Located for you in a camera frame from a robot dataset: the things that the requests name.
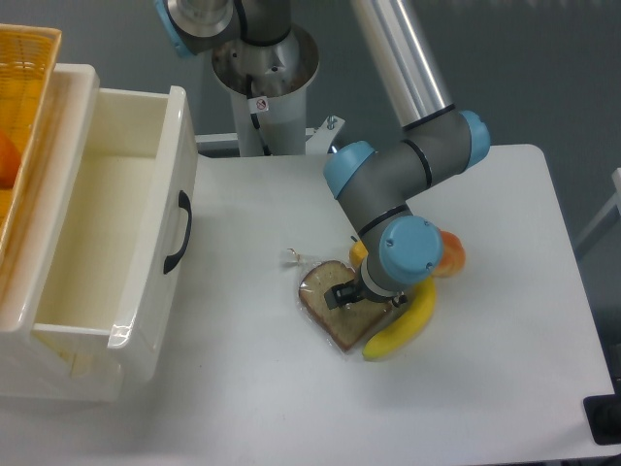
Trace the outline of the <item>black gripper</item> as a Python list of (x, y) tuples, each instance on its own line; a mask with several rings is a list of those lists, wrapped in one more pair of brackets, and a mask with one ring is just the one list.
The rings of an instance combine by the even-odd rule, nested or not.
[(388, 295), (371, 291), (363, 283), (346, 282), (331, 286), (325, 293), (324, 299), (329, 309), (336, 309), (347, 304), (358, 303), (363, 300), (374, 303), (390, 302), (395, 308), (400, 308), (408, 302), (405, 293)]

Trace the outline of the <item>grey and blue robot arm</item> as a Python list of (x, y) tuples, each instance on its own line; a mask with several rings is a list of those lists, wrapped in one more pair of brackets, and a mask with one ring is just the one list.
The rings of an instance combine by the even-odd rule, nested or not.
[[(159, 1), (176, 52), (209, 51), (231, 97), (242, 156), (296, 154), (308, 147), (305, 91), (318, 69), (312, 37), (286, 1)], [(323, 175), (368, 255), (353, 279), (329, 288), (337, 308), (383, 302), (439, 265), (438, 229), (408, 207), (415, 195), (480, 162), (490, 149), (485, 123), (457, 111), (410, 1), (355, 1), (362, 30), (404, 136), (392, 149), (352, 143), (330, 156)]]

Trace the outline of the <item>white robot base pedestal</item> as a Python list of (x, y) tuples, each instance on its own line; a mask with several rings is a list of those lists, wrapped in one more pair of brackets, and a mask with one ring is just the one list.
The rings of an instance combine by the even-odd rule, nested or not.
[(327, 116), (307, 127), (307, 91), (319, 54), (300, 26), (273, 45), (230, 41), (212, 52), (212, 68), (229, 93), (241, 157), (319, 155), (335, 147), (343, 119)]

